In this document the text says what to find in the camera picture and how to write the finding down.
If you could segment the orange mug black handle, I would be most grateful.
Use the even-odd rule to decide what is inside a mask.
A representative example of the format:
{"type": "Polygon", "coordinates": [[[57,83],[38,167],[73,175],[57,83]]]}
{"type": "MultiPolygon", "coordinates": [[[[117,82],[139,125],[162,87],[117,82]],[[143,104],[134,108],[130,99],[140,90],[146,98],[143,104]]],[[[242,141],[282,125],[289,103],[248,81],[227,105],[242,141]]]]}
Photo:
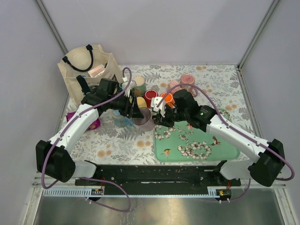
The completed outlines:
{"type": "Polygon", "coordinates": [[[167,92],[163,92],[160,97],[165,97],[165,103],[171,108],[175,107],[175,101],[173,95],[171,93],[167,94],[167,92]]]}

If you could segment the small pale pink mug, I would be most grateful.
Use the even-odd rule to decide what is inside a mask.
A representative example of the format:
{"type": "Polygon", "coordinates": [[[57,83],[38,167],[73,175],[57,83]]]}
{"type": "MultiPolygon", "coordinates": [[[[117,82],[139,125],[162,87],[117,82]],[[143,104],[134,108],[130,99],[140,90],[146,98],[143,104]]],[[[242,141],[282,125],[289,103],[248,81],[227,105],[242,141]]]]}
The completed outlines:
{"type": "MultiPolygon", "coordinates": [[[[178,81],[170,81],[168,86],[167,86],[167,91],[169,91],[170,89],[172,89],[174,86],[179,85],[178,81]]],[[[175,92],[181,90],[181,87],[178,86],[176,88],[174,88],[170,93],[173,95],[175,92]]]]}

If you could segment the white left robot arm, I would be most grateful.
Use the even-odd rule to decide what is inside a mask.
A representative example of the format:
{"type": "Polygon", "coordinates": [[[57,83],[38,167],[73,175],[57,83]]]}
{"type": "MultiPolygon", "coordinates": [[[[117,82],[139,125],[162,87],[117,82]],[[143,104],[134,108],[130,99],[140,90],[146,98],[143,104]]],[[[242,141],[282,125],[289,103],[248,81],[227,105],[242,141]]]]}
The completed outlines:
{"type": "Polygon", "coordinates": [[[91,185],[101,182],[102,174],[96,170],[96,165],[74,161],[71,152],[83,133],[107,110],[117,110],[123,117],[143,118],[132,90],[116,92],[118,85],[111,79],[102,80],[82,99],[74,116],[54,137],[37,143],[36,163],[40,173],[61,182],[81,177],[91,185]]]}

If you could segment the lilac mug black handle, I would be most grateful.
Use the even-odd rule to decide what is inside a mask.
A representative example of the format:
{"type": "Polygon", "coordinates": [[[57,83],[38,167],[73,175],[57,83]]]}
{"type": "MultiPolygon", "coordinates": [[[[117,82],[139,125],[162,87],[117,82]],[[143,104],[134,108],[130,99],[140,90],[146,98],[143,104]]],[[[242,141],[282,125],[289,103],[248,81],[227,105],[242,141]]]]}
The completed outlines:
{"type": "Polygon", "coordinates": [[[155,128],[155,123],[152,119],[152,112],[148,108],[144,107],[139,109],[140,112],[143,114],[143,118],[133,118],[133,123],[144,132],[152,131],[155,128]]]}

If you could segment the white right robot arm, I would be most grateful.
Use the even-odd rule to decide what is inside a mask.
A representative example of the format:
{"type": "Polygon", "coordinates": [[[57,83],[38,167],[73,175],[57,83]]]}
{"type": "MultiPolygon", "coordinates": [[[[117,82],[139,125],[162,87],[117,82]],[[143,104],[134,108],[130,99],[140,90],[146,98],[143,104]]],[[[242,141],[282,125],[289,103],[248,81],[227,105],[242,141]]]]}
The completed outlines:
{"type": "Polygon", "coordinates": [[[175,92],[174,101],[175,105],[170,107],[162,97],[151,100],[150,106],[156,113],[153,117],[155,124],[170,128],[175,122],[186,121],[193,128],[228,142],[249,158],[249,164],[225,162],[213,174],[216,184],[222,186],[232,179],[250,178],[270,187],[279,180],[279,173],[287,165],[283,144],[279,140],[270,142],[235,126],[215,107],[199,105],[187,90],[175,92]]]}

